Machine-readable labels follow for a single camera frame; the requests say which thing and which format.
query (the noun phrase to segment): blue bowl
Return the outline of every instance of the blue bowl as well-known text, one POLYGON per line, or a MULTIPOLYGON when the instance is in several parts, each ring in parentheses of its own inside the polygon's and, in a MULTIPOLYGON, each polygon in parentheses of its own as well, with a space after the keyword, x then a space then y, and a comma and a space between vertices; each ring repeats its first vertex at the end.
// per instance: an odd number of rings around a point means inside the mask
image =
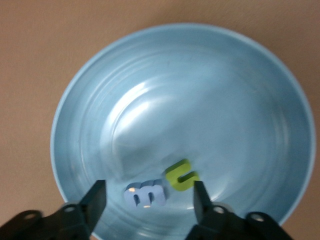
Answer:
POLYGON ((282 224, 302 198, 315 156, 310 106, 285 65, 253 40, 203 24, 126 36, 75 75, 53 120, 51 160, 65 201, 107 180, 99 239, 183 240, 193 189, 165 170, 188 159, 212 201, 282 224), (162 180, 165 205, 132 207, 132 183, 162 180))

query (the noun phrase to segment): brown table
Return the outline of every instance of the brown table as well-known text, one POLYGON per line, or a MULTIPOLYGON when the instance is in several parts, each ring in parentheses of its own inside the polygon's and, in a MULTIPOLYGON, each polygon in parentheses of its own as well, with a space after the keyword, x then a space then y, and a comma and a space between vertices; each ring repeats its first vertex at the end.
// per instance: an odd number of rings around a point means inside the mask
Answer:
MULTIPOLYGON (((50 162, 51 125, 60 97, 79 68, 120 37, 177 22, 225 27, 269 48, 297 77, 320 129, 318 0, 2 1, 0 225, 28 209, 48 215, 63 203, 50 162)), ((317 161, 285 230, 295 240, 319 240, 319 209, 317 161)))

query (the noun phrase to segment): plate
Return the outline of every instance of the plate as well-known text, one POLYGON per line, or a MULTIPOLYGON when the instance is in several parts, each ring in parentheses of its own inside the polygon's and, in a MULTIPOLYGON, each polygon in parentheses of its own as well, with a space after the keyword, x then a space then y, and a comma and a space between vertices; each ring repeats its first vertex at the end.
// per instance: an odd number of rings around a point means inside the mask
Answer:
POLYGON ((260 211, 282 224, 310 179, 315 128, 275 55, 236 32, 179 23, 89 60, 60 100, 50 147, 65 201, 107 181, 97 238, 183 240, 196 224, 195 179, 240 217, 260 211))

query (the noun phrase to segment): tan surface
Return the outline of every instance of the tan surface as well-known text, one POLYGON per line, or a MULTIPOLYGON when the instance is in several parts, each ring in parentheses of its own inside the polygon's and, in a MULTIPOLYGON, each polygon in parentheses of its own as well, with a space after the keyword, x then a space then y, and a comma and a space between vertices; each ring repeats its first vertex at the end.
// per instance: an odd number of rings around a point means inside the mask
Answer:
MULTIPOLYGON (((51 125, 79 68, 120 37, 174 22, 222 26, 269 48, 299 80, 320 129, 319 0, 2 1, 0 225, 28 209, 48 215, 63 203, 50 162, 51 125)), ((320 239, 319 174, 317 161, 284 224, 296 240, 320 239)))

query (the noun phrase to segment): blue plate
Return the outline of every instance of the blue plate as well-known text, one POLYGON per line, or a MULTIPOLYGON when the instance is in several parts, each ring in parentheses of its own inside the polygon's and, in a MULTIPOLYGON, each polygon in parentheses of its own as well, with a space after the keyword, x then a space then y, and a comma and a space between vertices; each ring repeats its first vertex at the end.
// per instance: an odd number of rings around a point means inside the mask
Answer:
POLYGON ((306 97, 284 64, 251 39, 202 24, 126 36, 75 75, 55 113, 51 159, 65 201, 107 180, 95 235, 183 240, 196 223, 193 189, 165 170, 188 159, 212 201, 282 224, 313 168, 315 129, 306 97), (164 206, 132 207, 132 183, 162 179, 164 206))

